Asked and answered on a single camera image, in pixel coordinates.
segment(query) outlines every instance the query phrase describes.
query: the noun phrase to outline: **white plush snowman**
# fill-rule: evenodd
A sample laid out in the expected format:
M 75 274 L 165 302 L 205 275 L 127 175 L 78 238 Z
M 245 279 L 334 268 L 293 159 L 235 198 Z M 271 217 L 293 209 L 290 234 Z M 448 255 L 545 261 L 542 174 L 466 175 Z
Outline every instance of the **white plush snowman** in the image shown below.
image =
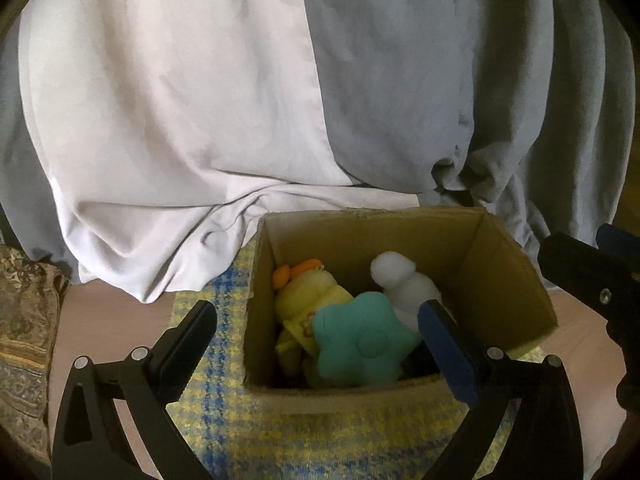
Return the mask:
M 371 262 L 371 277 L 383 288 L 394 306 L 398 319 L 414 332 L 418 332 L 418 309 L 427 300 L 442 303 L 440 291 L 431 278 L 416 272 L 416 265 L 402 254 L 388 251 Z M 449 309 L 444 307 L 453 319 Z

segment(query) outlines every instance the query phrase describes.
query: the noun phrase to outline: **plush toy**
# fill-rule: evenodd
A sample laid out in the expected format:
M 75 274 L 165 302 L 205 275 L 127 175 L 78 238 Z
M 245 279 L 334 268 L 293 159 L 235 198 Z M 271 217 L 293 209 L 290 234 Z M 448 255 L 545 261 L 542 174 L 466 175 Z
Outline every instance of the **plush toy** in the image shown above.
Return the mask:
M 351 303 L 326 306 L 313 319 L 319 376 L 333 386 L 393 383 L 420 336 L 398 321 L 389 299 L 364 292 Z
M 285 319 L 282 324 L 287 332 L 300 343 L 302 348 L 313 358 L 318 357 L 320 349 L 314 337 L 313 319 L 321 308 L 327 305 L 343 305 L 353 300 L 353 296 L 340 285 L 332 286 L 325 294 L 307 305 L 299 314 L 291 320 Z
M 332 286 L 337 285 L 334 277 L 326 270 L 308 270 L 291 280 L 278 291 L 274 300 L 276 320 L 294 319 L 306 307 L 324 296 Z
M 293 377 L 300 372 L 303 349 L 314 358 L 318 356 L 319 349 L 311 325 L 316 311 L 329 304 L 348 303 L 353 299 L 351 294 L 337 285 L 330 273 L 317 269 L 318 264 L 322 266 L 319 260 L 307 260 L 291 269 L 288 278 L 291 275 L 293 278 L 277 291 L 274 300 L 276 319 L 284 326 L 276 341 L 275 351 L 286 377 Z M 279 279 L 276 273 L 274 286 Z
M 415 271 L 416 265 L 402 254 L 389 251 L 371 262 L 371 277 L 391 300 L 398 319 L 418 332 L 418 309 L 427 300 L 442 304 L 440 291 L 428 276 Z
M 305 375 L 306 384 L 312 390 L 322 390 L 323 388 L 330 388 L 331 384 L 327 383 L 318 373 L 318 362 L 311 356 L 306 356 L 302 359 L 302 371 Z
M 288 265 L 279 266 L 276 270 L 273 271 L 273 290 L 280 290 L 281 288 L 284 288 L 287 283 L 289 283 L 291 280 L 295 280 L 303 272 L 307 272 L 308 270 L 322 269 L 324 269 L 324 265 L 320 260 L 317 260 L 316 258 L 306 260 L 301 264 L 297 264 L 293 268 L 289 267 Z
M 294 377 L 300 373 L 302 346 L 288 330 L 282 330 L 276 341 L 278 363 L 285 377 Z

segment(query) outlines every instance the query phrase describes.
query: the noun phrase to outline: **teal flower plush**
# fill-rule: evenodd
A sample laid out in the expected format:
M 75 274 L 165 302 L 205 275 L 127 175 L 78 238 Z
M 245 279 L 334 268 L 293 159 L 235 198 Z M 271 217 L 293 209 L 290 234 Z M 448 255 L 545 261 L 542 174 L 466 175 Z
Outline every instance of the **teal flower plush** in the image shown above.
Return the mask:
M 335 386 L 393 383 L 420 336 L 398 321 L 384 294 L 364 292 L 351 303 L 318 310 L 318 373 Z

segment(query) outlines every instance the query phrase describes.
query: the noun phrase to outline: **paisley fabric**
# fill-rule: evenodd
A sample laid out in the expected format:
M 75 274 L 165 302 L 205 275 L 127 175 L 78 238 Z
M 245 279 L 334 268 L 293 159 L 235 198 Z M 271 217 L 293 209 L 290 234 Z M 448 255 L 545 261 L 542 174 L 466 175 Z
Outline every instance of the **paisley fabric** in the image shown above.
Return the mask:
M 67 286 L 55 266 L 0 246 L 0 425 L 45 463 L 47 375 Z

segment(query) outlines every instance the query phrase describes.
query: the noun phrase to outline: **gray fabric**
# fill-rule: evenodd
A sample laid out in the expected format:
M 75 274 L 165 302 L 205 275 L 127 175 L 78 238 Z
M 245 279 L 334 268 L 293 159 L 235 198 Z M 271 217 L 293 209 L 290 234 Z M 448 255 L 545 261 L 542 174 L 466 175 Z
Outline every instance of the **gray fabric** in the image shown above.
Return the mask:
M 24 252 L 78 282 L 78 261 L 62 238 L 51 188 L 24 123 L 18 22 L 0 46 L 0 175 L 0 203 Z
M 11 229 L 11 224 L 9 224 L 9 221 L 6 219 L 2 205 L 0 205 L 0 244 L 18 250 L 22 249 L 18 238 L 15 237 L 14 230 Z
M 613 217 L 630 42 L 601 0 L 305 0 L 338 163 L 421 203 L 483 205 L 531 256 Z

